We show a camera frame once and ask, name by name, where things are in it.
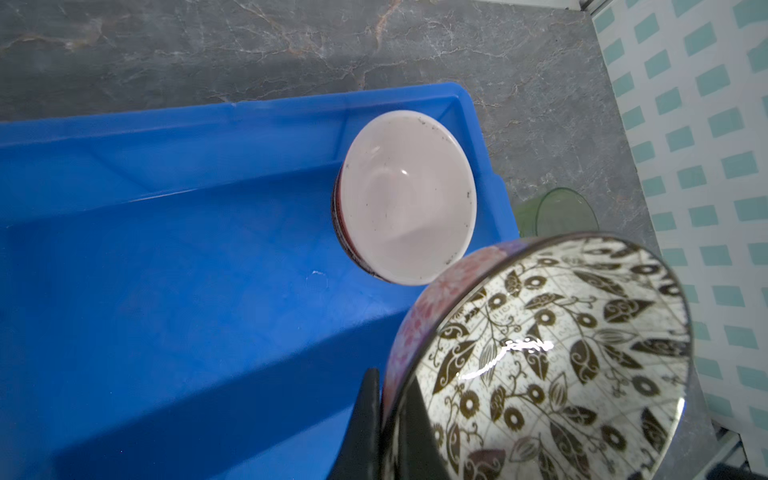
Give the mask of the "green transparent plastic cup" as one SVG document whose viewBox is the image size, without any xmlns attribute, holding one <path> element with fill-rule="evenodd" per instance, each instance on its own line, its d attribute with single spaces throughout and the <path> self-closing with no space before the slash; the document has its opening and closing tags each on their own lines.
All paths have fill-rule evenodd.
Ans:
<svg viewBox="0 0 768 480">
<path fill-rule="evenodd" d="M 587 200 L 564 187 L 513 206 L 521 237 L 552 237 L 598 231 L 597 217 Z"/>
</svg>

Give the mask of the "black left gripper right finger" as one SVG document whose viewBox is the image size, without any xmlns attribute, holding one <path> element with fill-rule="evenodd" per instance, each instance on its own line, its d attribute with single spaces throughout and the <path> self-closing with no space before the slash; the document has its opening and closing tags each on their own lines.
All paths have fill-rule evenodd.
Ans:
<svg viewBox="0 0 768 480">
<path fill-rule="evenodd" d="M 421 389 L 412 380 L 405 390 L 397 434 L 396 479 L 445 479 L 450 475 L 433 435 Z"/>
</svg>

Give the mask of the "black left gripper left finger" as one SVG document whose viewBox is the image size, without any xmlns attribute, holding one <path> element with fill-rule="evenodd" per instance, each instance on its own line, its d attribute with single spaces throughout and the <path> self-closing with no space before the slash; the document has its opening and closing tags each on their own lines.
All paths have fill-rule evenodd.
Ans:
<svg viewBox="0 0 768 480">
<path fill-rule="evenodd" d="M 369 368 L 362 379 L 342 445 L 327 480 L 380 478 L 380 373 Z"/>
</svg>

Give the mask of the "orange white ceramic bowl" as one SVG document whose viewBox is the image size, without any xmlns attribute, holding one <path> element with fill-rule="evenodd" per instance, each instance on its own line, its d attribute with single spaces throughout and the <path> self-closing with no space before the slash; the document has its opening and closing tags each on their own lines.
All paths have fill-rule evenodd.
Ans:
<svg viewBox="0 0 768 480">
<path fill-rule="evenodd" d="M 427 114 L 368 122 L 341 168 L 341 209 L 358 255 L 389 283 L 420 286 L 466 253 L 478 210 L 467 155 Z"/>
</svg>

